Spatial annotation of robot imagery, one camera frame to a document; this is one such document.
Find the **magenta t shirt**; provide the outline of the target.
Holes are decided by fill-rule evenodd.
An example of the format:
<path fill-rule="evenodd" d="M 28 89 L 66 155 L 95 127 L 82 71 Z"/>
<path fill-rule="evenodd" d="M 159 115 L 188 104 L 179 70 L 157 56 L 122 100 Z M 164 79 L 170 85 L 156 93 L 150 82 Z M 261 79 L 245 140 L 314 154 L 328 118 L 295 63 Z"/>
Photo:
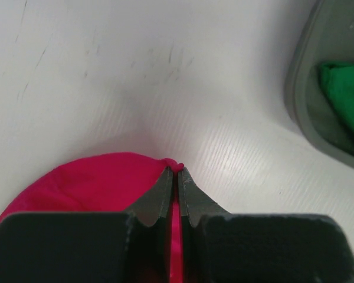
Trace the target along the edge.
<path fill-rule="evenodd" d="M 111 153 L 66 163 L 23 190 L 0 215 L 0 223 L 16 213 L 122 212 L 148 192 L 166 168 L 173 171 L 168 282 L 182 282 L 176 177 L 183 164 L 172 159 Z"/>

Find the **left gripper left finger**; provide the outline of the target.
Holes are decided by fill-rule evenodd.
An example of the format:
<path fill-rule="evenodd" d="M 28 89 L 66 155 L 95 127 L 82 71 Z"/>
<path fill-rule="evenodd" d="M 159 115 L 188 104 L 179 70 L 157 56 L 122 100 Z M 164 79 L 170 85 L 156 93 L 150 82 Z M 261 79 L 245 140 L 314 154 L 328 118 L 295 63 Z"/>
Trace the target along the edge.
<path fill-rule="evenodd" d="M 16 213 L 0 223 L 0 282 L 168 282 L 173 171 L 122 212 Z"/>

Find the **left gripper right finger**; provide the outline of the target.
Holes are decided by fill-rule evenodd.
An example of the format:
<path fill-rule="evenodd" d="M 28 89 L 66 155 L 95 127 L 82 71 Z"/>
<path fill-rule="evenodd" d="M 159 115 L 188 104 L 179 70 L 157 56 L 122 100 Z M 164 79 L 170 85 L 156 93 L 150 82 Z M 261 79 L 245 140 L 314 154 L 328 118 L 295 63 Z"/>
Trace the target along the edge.
<path fill-rule="evenodd" d="M 341 227 L 318 214 L 234 214 L 178 174 L 186 282 L 354 282 Z"/>

